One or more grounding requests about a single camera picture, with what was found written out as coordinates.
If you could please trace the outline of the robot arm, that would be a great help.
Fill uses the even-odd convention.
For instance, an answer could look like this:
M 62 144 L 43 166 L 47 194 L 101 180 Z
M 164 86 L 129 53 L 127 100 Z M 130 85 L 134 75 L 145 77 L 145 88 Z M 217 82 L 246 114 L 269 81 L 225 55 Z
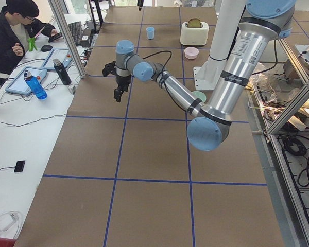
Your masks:
M 114 98 L 120 101 L 132 77 L 155 81 L 193 117 L 187 128 L 189 142 L 202 151 L 214 150 L 227 138 L 231 113 L 267 44 L 290 35 L 294 10 L 294 1 L 244 1 L 240 10 L 232 10 L 236 18 L 231 23 L 239 35 L 207 103 L 195 97 L 164 65 L 141 58 L 131 41 L 120 40 L 115 50 L 113 74 L 118 88 Z

